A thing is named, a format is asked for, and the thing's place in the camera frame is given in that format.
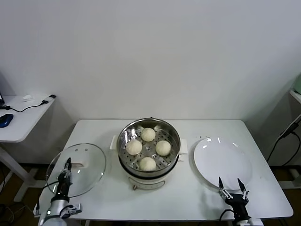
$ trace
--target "glass lid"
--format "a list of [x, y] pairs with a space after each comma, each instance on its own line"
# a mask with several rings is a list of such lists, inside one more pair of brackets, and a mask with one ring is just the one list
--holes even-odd
[[[48, 166], [46, 172], [47, 185], [56, 182], [57, 177], [71, 158], [71, 182], [68, 196], [70, 198], [90, 191], [106, 170], [104, 152], [93, 144], [77, 144], [62, 150]], [[56, 193], [57, 184], [50, 185], [49, 190]]]

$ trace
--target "white plate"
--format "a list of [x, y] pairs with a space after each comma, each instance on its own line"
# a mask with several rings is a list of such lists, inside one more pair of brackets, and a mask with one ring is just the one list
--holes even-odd
[[239, 190], [237, 178], [245, 186], [252, 178], [252, 165], [238, 145], [221, 137], [201, 140], [194, 150], [194, 161], [202, 176], [218, 187], [219, 177], [227, 190]]

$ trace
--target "cable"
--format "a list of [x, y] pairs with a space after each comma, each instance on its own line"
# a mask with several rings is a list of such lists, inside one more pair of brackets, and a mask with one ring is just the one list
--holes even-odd
[[278, 220], [279, 220], [279, 222], [280, 222], [281, 226], [284, 226], [284, 225], [283, 225], [283, 223], [282, 223], [282, 221], [281, 221], [280, 219], [278, 219]]
[[287, 221], [285, 219], [283, 219], [285, 226], [288, 226]]
[[29, 108], [40, 107], [43, 104], [48, 104], [50, 101], [54, 100], [55, 98], [56, 98], [56, 95], [50, 95], [49, 97], [47, 97], [44, 100], [42, 100], [42, 102], [39, 105], [30, 106], [30, 107], [24, 108], [21, 111], [16, 110], [15, 108], [12, 108], [11, 106], [0, 106], [0, 109], [5, 109], [5, 110], [10, 110], [11, 109], [11, 110], [14, 110], [16, 112], [23, 112], [23, 111], [26, 111]]
[[1, 191], [0, 191], [0, 194], [2, 194], [3, 189], [4, 189], [4, 186], [5, 186], [5, 174], [4, 174], [4, 172], [3, 172], [2, 165], [0, 165], [0, 170], [1, 170], [1, 173], [2, 173], [2, 175], [3, 175], [3, 186], [2, 186]]
[[222, 217], [224, 216], [224, 214], [226, 213], [226, 212], [232, 212], [232, 213], [234, 213], [234, 211], [233, 210], [231, 210], [231, 209], [226, 209], [226, 210], [224, 210], [224, 212], [221, 214], [221, 216], [220, 216], [220, 218], [219, 218], [219, 220], [218, 220], [218, 224], [219, 225], [221, 225], [221, 222], [222, 222]]
[[269, 154], [269, 157], [268, 157], [268, 159], [267, 159], [267, 162], [269, 161], [271, 155], [272, 155], [273, 152], [275, 151], [275, 147], [276, 147], [276, 145], [278, 144], [279, 140], [281, 140], [281, 139], [278, 138], [278, 139], [276, 140], [276, 142], [275, 142], [275, 144], [274, 144], [274, 146], [273, 146], [273, 149], [272, 149], [271, 153]]
[[27, 109], [29, 109], [29, 108], [32, 108], [32, 107], [40, 107], [41, 105], [43, 105], [44, 103], [42, 102], [42, 103], [40, 103], [39, 105], [35, 105], [35, 106], [30, 106], [30, 107], [27, 107], [27, 108], [24, 108], [23, 110], [21, 110], [21, 111], [19, 111], [19, 110], [16, 110], [15, 108], [10, 108], [11, 110], [14, 110], [14, 111], [16, 111], [16, 112], [23, 112], [23, 111], [25, 111], [25, 110], [27, 110]]
[[[16, 212], [13, 212], [12, 207], [16, 206], [16, 205], [19, 205], [19, 204], [21, 204], [23, 206], [20, 209], [18, 209]], [[5, 206], [4, 204], [0, 204], [0, 208], [2, 208], [1, 211], [0, 211], [0, 217], [3, 217], [5, 215], [6, 210], [8, 210], [11, 213], [11, 216], [9, 217], [8, 220], [0, 221], [0, 224], [6, 224], [6, 225], [9, 225], [9, 226], [13, 225], [17, 220], [20, 219], [20, 217], [24, 213], [25, 208], [27, 208], [30, 212], [32, 212], [32, 210], [27, 205], [25, 205], [23, 202], [15, 202], [15, 203], [13, 203], [12, 205], [9, 205], [9, 206]], [[20, 212], [21, 210], [23, 210], [21, 212], [21, 214], [18, 217], [16, 217], [16, 214], [18, 212]]]
[[[55, 182], [52, 182], [50, 184], [47, 184], [46, 186], [42, 187], [42, 191], [46, 188], [46, 187], [49, 187], [50, 185], [53, 185], [53, 184], [56, 184], [58, 183], [59, 181], [55, 181]], [[36, 215], [39, 214], [39, 210], [40, 210], [40, 199], [38, 199], [38, 202], [37, 202], [37, 208], [36, 208]]]
[[271, 153], [269, 154], [269, 157], [267, 159], [267, 162], [269, 161], [271, 155], [273, 154], [273, 152], [275, 151], [275, 147], [277, 145], [277, 143], [279, 142], [279, 140], [281, 140], [282, 138], [285, 138], [286, 136], [288, 136], [290, 133], [292, 133], [299, 125], [299, 122], [301, 122], [301, 114], [298, 115], [298, 117], [292, 121], [292, 123], [280, 134], [280, 136], [276, 139], [274, 146], [272, 148]]
[[298, 138], [299, 145], [298, 145], [297, 151], [293, 154], [293, 156], [286, 163], [284, 163], [282, 166], [285, 166], [286, 164], [288, 164], [296, 156], [296, 154], [299, 152], [299, 149], [300, 149], [300, 146], [301, 146], [300, 137], [295, 132], [291, 132], [291, 134], [295, 135]]

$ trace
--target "black cable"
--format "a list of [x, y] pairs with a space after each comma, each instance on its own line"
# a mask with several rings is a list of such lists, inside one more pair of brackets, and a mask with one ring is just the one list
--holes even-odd
[[219, 218], [219, 220], [218, 220], [218, 224], [219, 225], [221, 225], [221, 222], [222, 222], [222, 217], [224, 216], [224, 214], [226, 213], [226, 212], [232, 212], [232, 213], [234, 213], [234, 211], [233, 210], [231, 210], [231, 209], [226, 209], [226, 210], [224, 210], [224, 212], [221, 214], [221, 216], [220, 216], [220, 218]]
[[274, 146], [273, 146], [273, 149], [272, 149], [271, 153], [269, 154], [269, 157], [268, 157], [268, 159], [267, 159], [267, 162], [269, 161], [271, 155], [272, 155], [273, 152], [275, 151], [275, 147], [276, 147], [276, 145], [278, 144], [279, 140], [281, 140], [281, 138], [278, 138], [278, 140], [275, 142], [275, 144], [274, 144]]
[[285, 219], [283, 219], [285, 226], [288, 226], [287, 221]]
[[300, 146], [301, 146], [300, 137], [295, 132], [291, 132], [291, 134], [295, 135], [298, 138], [299, 145], [298, 145], [297, 151], [293, 154], [293, 156], [286, 163], [284, 163], [282, 166], [285, 166], [286, 164], [288, 164], [296, 156], [296, 154], [299, 152], [299, 149], [300, 149]]
[[1, 191], [0, 191], [0, 194], [2, 194], [3, 188], [4, 188], [4, 186], [5, 186], [5, 174], [4, 174], [4, 172], [3, 172], [2, 165], [0, 165], [0, 170], [1, 170], [2, 175], [3, 175], [3, 186], [2, 186]]
[[[49, 187], [49, 186], [51, 186], [51, 185], [53, 185], [53, 184], [56, 184], [56, 183], [58, 183], [58, 182], [59, 182], [59, 181], [55, 181], [55, 182], [52, 182], [52, 183], [50, 183], [50, 184], [48, 184], [48, 185], [42, 187], [42, 191], [44, 190], [44, 188]], [[37, 202], [36, 212], [39, 212], [39, 209], [40, 209], [40, 199], [38, 199], [38, 202]]]
[[27, 107], [27, 108], [24, 108], [23, 110], [21, 110], [21, 111], [19, 111], [19, 110], [16, 110], [15, 108], [10, 108], [11, 110], [14, 110], [14, 111], [16, 111], [16, 112], [23, 112], [23, 111], [25, 111], [25, 110], [27, 110], [27, 109], [29, 109], [29, 108], [32, 108], [32, 107], [40, 107], [41, 105], [43, 105], [44, 103], [42, 102], [42, 103], [40, 103], [39, 105], [35, 105], [35, 106], [30, 106], [30, 107]]
[[15, 216], [14, 211], [11, 209], [13, 206], [19, 205], [19, 204], [21, 204], [22, 207], [26, 206], [23, 202], [15, 202], [15, 203], [13, 203], [13, 204], [11, 204], [11, 205], [9, 205], [9, 206], [6, 206], [6, 205], [4, 205], [4, 204], [0, 204], [0, 208], [1, 208], [1, 211], [0, 211], [0, 218], [2, 218], [2, 217], [4, 216], [5, 211], [6, 211], [8, 208], [10, 209], [10, 211], [12, 212], [12, 214], [13, 214], [13, 216], [14, 216], [14, 219], [13, 219], [12, 222], [9, 222], [8, 220], [2, 220], [2, 221], [0, 221], [0, 225], [6, 224], [6, 225], [11, 226], [11, 225], [13, 225], [17, 220], [19, 220], [19, 219], [21, 218], [21, 216], [22, 216], [23, 213], [24, 213], [25, 208], [22, 209], [22, 212], [19, 214], [18, 217]]
[[278, 219], [278, 220], [279, 220], [279, 222], [281, 223], [281, 226], [284, 226], [283, 223], [282, 223], [282, 221], [281, 221], [280, 219]]

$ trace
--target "white wall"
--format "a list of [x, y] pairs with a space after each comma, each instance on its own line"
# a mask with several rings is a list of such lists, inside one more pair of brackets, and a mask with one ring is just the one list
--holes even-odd
[[[243, 119], [265, 146], [291, 120], [283, 98], [301, 72], [300, 7], [298, 0], [3, 0], [0, 67], [14, 93], [58, 96], [48, 134], [60, 131], [64, 141], [78, 119], [153, 116]], [[280, 100], [284, 119], [262, 133]], [[27, 152], [52, 155], [63, 146], [49, 135], [34, 151], [42, 139], [33, 133]]]

